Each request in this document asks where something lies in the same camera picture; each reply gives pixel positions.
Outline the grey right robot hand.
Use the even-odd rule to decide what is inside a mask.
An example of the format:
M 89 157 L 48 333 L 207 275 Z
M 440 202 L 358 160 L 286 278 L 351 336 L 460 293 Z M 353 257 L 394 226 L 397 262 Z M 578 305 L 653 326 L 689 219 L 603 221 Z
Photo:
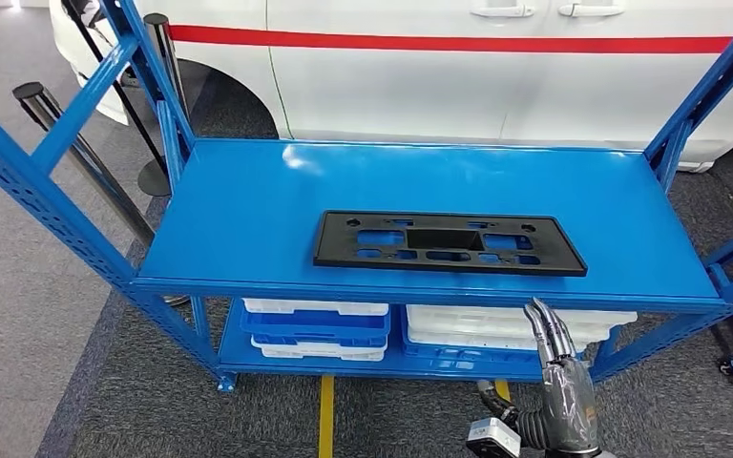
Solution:
M 501 397 L 494 383 L 477 382 L 492 416 L 471 424 L 466 445 L 478 457 L 518 457 L 523 448 L 546 457 L 598 457 L 597 402 L 588 368 L 576 357 L 567 325 L 538 298 L 524 313 L 532 326 L 541 366 L 541 406 L 522 410 Z

